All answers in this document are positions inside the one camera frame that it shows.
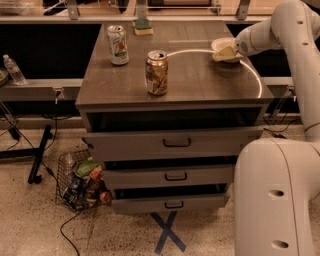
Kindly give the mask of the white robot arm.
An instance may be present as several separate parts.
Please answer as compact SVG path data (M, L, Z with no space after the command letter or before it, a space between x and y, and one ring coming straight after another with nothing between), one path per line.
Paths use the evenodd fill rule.
M303 140L276 130L241 151L234 173L235 256L315 256L309 203L320 192L320 0L284 0L234 39L212 43L231 62L271 49L287 58Z

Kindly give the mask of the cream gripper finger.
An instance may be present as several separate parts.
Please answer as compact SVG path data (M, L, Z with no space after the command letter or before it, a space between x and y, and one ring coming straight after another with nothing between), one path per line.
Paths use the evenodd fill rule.
M236 55L221 55L218 53L214 53L212 55L215 62L227 62L227 63L235 63L238 62L241 58L241 54Z
M236 54L237 52L234 50L232 46L225 46L217 52L217 55L219 57L226 57L226 58L233 58L236 56Z

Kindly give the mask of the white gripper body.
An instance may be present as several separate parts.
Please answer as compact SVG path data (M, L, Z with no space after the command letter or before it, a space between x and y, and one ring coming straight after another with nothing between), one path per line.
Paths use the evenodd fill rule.
M264 33L255 28L247 27L235 38L238 52L243 56L252 56L260 53L263 48Z

